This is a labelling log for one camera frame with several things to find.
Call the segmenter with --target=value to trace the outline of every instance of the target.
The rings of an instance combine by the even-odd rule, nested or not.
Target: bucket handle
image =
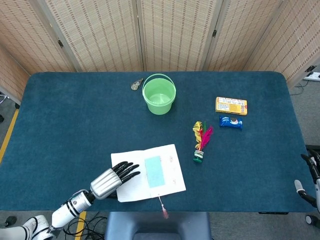
[[[164,75],[164,74],[162,74],[162,73],[155,73],[155,74],[152,74],[151,76],[148,76],[148,78],[143,82],[142,93],[144,93],[144,89],[145,89],[145,84],[146,84],[146,82],[147,82],[148,80],[150,80],[150,79],[151,79],[152,77],[154,77],[154,76],[166,77],[167,80],[169,80],[169,82],[172,83],[172,85],[174,86],[174,89],[176,89],[176,86],[175,86],[174,82],[171,80],[170,77],[168,77],[167,75]]]

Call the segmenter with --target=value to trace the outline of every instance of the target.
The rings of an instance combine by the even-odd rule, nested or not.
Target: woven panel
[[[0,46],[0,86],[21,101],[28,78],[29,75]]]
[[[289,82],[320,53],[320,0],[288,0],[284,4],[246,70],[280,72]]]
[[[201,59],[207,54],[204,46],[217,1],[140,2],[146,69],[200,70]]]
[[[267,28],[279,0],[230,0],[208,69],[241,71]]]
[[[70,71],[27,0],[0,1],[0,43],[29,74]]]
[[[143,70],[131,0],[46,3],[83,71]]]

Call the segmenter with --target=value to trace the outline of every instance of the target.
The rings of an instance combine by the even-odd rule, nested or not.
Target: paper
[[[116,190],[118,201],[133,202],[186,190],[174,144],[147,150],[112,153],[112,166],[128,161],[141,172]]]

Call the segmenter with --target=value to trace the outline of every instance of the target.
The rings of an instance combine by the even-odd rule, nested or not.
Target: cable
[[[296,95],[302,94],[305,90],[305,87],[308,85],[308,83],[309,83],[309,80],[306,81],[305,85],[302,85],[301,83],[299,83],[299,85],[295,86],[295,88],[301,88],[301,91],[299,93],[290,94],[290,96],[296,96]]]
[[[302,86],[301,83],[299,83],[300,86],[295,86],[295,87],[296,87],[296,88],[304,88],[305,86],[308,85],[308,83],[309,83],[309,80],[306,81],[306,84],[305,84],[305,85]]]
[[[93,239],[93,240],[104,240],[105,239],[105,235],[95,231],[98,223],[100,223],[102,220],[107,220],[108,218],[105,216],[98,216],[100,212],[97,212],[96,215],[89,221],[86,221],[85,219],[81,218],[81,217],[76,217],[74,218],[71,222],[69,222],[68,226],[66,227],[66,229],[63,229],[64,232],[64,239],[67,240],[67,236],[81,236],[81,239],[83,240],[88,240]],[[89,224],[95,220],[98,220],[93,228],[89,227]],[[81,231],[78,232],[71,232],[70,228],[78,223],[84,223],[84,228]]]

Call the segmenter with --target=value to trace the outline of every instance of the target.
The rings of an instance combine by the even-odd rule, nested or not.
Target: yellow feather
[[[201,143],[201,135],[200,135],[200,129],[202,128],[202,122],[201,121],[197,121],[192,130],[194,131],[194,135],[195,135],[195,140],[198,143],[197,145],[195,145],[196,149],[199,149],[200,147],[200,143]]]

